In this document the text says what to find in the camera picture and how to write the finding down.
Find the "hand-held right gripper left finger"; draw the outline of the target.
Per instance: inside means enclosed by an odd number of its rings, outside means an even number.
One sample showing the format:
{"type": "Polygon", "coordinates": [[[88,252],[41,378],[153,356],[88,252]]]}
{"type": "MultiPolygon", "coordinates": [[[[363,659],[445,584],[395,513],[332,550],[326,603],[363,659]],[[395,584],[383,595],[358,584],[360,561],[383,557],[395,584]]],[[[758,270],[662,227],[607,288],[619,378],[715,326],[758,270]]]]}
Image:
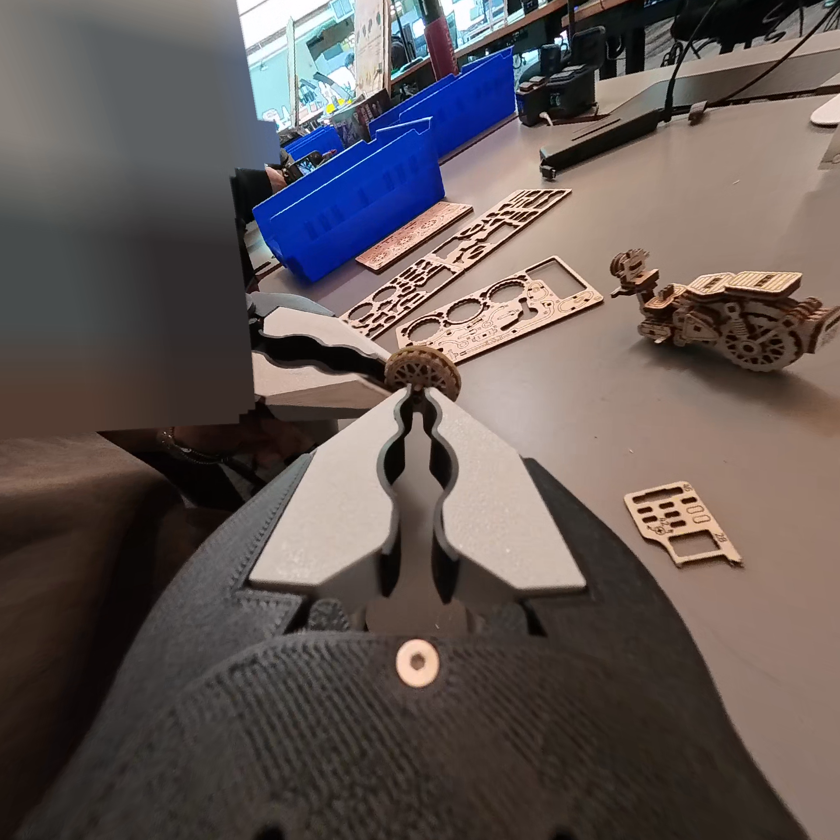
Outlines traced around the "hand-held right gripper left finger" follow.
{"type": "Polygon", "coordinates": [[[315,600],[387,597],[399,579],[395,483],[409,430],[411,388],[403,388],[318,448],[248,584],[315,600]]]}

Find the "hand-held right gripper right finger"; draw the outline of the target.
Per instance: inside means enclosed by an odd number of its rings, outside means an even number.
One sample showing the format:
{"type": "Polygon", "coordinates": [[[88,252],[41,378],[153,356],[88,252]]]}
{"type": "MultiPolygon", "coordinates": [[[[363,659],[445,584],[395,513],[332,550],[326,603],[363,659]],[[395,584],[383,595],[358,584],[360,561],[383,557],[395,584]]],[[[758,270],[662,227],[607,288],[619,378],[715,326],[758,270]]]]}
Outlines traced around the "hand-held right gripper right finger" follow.
{"type": "Polygon", "coordinates": [[[528,461],[440,390],[426,388],[424,427],[434,504],[431,578],[445,603],[520,603],[581,595],[585,578],[528,461]]]}

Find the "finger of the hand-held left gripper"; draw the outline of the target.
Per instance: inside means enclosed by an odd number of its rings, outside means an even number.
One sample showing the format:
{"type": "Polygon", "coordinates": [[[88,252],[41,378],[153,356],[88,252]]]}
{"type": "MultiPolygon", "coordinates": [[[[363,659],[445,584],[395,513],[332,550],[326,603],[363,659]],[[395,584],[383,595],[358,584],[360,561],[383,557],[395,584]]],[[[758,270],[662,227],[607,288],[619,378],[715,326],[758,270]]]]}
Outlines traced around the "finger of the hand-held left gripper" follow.
{"type": "Polygon", "coordinates": [[[279,307],[257,329],[257,350],[281,365],[384,368],[392,351],[337,317],[279,307]]]}
{"type": "Polygon", "coordinates": [[[254,399],[272,414],[363,414],[392,390],[360,372],[329,372],[315,365],[281,368],[251,351],[254,399]]]}

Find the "wooden gear wheel with axle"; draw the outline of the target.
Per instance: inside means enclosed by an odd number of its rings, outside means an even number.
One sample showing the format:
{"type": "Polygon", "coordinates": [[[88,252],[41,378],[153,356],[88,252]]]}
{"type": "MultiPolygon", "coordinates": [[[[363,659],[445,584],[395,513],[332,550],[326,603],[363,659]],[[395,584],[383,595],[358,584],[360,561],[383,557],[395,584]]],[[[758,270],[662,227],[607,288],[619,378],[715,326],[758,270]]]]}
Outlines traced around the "wooden gear wheel with axle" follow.
{"type": "Polygon", "coordinates": [[[455,403],[463,393],[463,372],[440,350],[403,347],[384,360],[384,388],[411,388],[415,393],[434,388],[455,403]]]}

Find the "grey desk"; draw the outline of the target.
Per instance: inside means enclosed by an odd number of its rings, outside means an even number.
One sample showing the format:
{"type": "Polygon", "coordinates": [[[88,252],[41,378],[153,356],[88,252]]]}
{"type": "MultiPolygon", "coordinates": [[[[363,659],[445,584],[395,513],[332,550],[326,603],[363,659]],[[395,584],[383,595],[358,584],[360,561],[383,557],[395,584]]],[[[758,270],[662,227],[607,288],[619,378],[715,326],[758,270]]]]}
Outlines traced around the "grey desk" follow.
{"type": "Polygon", "coordinates": [[[810,837],[838,837],[838,340],[780,375],[637,334],[610,298],[615,252],[643,245],[668,282],[797,270],[838,304],[838,170],[829,96],[671,119],[559,175],[572,195],[420,313],[559,255],[603,304],[463,368],[463,399],[539,459],[644,561],[692,629],[763,776],[810,837]],[[744,569],[678,569],[624,495],[689,483],[744,569]]]}

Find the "person's left hand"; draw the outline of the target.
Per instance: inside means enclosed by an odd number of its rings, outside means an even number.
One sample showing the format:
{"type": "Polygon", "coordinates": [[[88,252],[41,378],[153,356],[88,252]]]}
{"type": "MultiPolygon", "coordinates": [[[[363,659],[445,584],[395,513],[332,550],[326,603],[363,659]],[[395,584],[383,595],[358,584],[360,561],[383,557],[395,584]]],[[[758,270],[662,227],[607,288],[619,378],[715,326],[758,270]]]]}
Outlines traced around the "person's left hand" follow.
{"type": "Polygon", "coordinates": [[[202,468],[233,464],[241,456],[251,456],[257,468],[275,468],[318,448],[306,430],[281,419],[164,427],[153,440],[164,453],[202,468]]]}

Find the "wooden fretwork sheet with circles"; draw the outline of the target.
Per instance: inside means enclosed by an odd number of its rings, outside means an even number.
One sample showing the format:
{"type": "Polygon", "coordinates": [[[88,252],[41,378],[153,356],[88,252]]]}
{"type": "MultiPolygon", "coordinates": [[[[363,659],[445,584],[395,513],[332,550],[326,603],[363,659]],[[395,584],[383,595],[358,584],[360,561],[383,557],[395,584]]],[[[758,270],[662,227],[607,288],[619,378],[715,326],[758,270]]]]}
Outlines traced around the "wooden fretwork sheet with circles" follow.
{"type": "Polygon", "coordinates": [[[375,294],[360,298],[355,307],[350,307],[341,319],[363,338],[375,340],[464,272],[468,266],[445,263],[434,255],[420,258],[417,263],[384,282],[375,294]]]}

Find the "blue storage bin with dividers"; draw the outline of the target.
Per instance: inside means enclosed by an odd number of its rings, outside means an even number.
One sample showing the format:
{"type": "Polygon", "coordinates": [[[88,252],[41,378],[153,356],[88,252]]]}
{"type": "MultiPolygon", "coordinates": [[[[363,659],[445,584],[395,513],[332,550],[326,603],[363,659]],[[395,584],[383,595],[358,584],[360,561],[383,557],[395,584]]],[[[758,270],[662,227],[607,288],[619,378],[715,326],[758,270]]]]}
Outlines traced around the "blue storage bin with dividers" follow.
{"type": "Polygon", "coordinates": [[[341,150],[251,212],[270,252],[297,277],[321,282],[445,195],[434,122],[417,119],[341,150]]]}

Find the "stack of dark wooden sheets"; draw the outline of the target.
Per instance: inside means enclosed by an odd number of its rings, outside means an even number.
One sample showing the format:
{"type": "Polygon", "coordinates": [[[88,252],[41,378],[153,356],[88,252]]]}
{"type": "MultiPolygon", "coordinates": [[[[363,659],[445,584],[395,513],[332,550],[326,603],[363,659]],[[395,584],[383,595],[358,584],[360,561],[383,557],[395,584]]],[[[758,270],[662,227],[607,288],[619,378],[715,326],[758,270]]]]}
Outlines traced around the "stack of dark wooden sheets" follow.
{"type": "Polygon", "coordinates": [[[434,239],[439,233],[445,233],[451,226],[463,221],[470,212],[473,212],[470,204],[439,202],[411,221],[405,221],[403,227],[397,227],[395,233],[387,233],[383,243],[358,255],[355,263],[371,270],[374,276],[383,276],[405,255],[426,245],[429,239],[434,239]]]}

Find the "small wooden cutout sheet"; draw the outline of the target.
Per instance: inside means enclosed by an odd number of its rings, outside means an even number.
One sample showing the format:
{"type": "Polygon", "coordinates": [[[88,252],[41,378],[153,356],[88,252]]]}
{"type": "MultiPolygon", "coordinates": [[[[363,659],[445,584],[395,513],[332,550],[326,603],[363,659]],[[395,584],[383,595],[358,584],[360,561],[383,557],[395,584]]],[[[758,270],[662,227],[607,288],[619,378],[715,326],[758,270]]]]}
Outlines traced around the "small wooden cutout sheet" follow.
{"type": "Polygon", "coordinates": [[[745,564],[708,504],[684,480],[630,492],[624,507],[640,536],[661,545],[678,569],[705,561],[745,564]]]}

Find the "wooden sheet with round holes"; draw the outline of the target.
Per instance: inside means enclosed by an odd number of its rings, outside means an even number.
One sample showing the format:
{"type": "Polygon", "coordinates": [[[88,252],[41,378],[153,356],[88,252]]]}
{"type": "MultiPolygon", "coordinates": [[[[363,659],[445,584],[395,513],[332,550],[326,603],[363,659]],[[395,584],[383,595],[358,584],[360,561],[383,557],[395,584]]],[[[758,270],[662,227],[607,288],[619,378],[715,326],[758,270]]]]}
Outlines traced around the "wooden sheet with round holes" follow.
{"type": "Polygon", "coordinates": [[[431,347],[464,365],[602,304],[603,297],[553,255],[405,323],[397,329],[397,344],[431,347]]]}

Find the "small blue storage bin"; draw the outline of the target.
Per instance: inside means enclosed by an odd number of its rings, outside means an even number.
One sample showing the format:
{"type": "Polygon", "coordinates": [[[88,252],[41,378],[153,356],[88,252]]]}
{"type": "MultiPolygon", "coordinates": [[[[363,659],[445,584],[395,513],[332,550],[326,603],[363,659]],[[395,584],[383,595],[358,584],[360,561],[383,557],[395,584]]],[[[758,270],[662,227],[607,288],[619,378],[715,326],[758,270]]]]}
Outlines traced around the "small blue storage bin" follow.
{"type": "Polygon", "coordinates": [[[288,141],[284,150],[298,162],[307,153],[322,153],[322,156],[332,153],[332,150],[341,153],[343,138],[332,124],[321,124],[318,131],[288,141]]]}

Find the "person's brown shirt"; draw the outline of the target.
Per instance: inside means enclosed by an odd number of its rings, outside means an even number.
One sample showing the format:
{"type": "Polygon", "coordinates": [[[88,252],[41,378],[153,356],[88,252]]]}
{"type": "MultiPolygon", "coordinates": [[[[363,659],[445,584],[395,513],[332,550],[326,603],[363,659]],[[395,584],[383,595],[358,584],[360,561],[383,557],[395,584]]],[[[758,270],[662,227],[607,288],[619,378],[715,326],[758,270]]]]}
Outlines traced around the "person's brown shirt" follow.
{"type": "Polygon", "coordinates": [[[245,496],[221,468],[103,434],[9,437],[0,464],[0,834],[63,771],[152,606],[245,496]]]}

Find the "long wooden fretwork sheet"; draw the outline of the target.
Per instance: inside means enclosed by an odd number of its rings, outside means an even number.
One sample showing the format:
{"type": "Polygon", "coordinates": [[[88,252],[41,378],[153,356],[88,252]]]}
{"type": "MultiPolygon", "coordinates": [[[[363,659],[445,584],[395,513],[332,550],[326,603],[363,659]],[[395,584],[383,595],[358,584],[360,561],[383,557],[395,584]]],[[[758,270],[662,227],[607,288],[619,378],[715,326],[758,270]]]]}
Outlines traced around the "long wooden fretwork sheet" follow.
{"type": "Polygon", "coordinates": [[[568,195],[572,190],[517,190],[485,211],[477,221],[446,236],[439,248],[420,258],[417,266],[463,276],[568,195]]]}

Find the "large blue storage bin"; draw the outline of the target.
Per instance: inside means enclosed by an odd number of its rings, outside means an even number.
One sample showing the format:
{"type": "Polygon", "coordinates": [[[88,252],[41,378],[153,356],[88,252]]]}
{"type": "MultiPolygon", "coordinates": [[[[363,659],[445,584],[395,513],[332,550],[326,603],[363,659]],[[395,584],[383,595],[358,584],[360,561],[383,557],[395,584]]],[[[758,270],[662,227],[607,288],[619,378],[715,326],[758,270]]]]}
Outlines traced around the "large blue storage bin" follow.
{"type": "Polygon", "coordinates": [[[397,138],[397,131],[429,119],[429,137],[445,162],[516,116],[516,57],[505,47],[374,119],[371,138],[397,138]]]}

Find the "wooden motorcycle model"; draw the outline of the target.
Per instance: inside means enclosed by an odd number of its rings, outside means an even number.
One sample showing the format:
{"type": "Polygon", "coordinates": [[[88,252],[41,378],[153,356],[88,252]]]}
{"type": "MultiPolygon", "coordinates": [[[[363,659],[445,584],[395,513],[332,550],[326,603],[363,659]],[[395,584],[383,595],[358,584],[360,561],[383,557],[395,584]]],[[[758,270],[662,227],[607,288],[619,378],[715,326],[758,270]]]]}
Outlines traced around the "wooden motorcycle model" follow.
{"type": "Polygon", "coordinates": [[[699,344],[744,369],[779,372],[838,338],[840,307],[794,298],[801,272],[712,272],[656,289],[661,270],[647,270],[647,258],[644,248],[622,252],[610,276],[619,277],[612,298],[637,297],[640,334],[652,344],[699,344]]]}

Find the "black electronic device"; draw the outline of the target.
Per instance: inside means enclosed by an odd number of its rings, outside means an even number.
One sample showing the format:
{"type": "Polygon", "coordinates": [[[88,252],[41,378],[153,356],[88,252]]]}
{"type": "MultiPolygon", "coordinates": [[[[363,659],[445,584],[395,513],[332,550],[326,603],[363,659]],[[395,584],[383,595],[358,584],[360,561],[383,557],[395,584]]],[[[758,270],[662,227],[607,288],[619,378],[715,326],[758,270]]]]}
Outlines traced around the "black electronic device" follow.
{"type": "Polygon", "coordinates": [[[607,63],[607,29],[590,28],[572,35],[572,47],[542,45],[539,75],[516,88],[517,122],[535,128],[594,119],[594,75],[607,63]]]}

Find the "black flat bar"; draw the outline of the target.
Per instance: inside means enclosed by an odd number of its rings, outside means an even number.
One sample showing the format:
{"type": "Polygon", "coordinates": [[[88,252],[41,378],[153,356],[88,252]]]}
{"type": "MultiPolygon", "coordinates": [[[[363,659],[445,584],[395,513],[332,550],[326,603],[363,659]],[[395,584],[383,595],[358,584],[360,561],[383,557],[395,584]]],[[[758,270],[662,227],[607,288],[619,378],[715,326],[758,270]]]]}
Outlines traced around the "black flat bar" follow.
{"type": "Polygon", "coordinates": [[[615,150],[622,146],[630,146],[647,134],[656,131],[662,119],[662,107],[661,110],[643,110],[634,116],[615,116],[607,119],[599,128],[590,128],[565,141],[559,141],[557,147],[542,147],[542,181],[557,181],[559,171],[568,171],[593,156],[602,156],[607,150],[615,150]]]}

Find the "grey monitor base plate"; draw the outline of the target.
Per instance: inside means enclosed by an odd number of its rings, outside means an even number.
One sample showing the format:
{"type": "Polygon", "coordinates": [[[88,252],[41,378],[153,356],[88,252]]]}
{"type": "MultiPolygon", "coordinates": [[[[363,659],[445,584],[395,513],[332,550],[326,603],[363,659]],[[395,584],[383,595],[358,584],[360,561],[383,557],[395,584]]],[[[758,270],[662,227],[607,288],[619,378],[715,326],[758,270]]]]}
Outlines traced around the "grey monitor base plate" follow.
{"type": "MultiPolygon", "coordinates": [[[[705,60],[686,60],[675,84],[675,110],[696,100],[721,100],[735,88],[758,81],[772,67],[797,42],[779,42],[705,60]]],[[[838,93],[840,75],[840,32],[816,32],[783,66],[739,93],[735,100],[783,99],[783,96],[829,96],[838,93]]],[[[599,81],[599,113],[607,116],[630,99],[653,88],[653,107],[662,107],[671,67],[647,67],[628,76],[599,81]]]]}

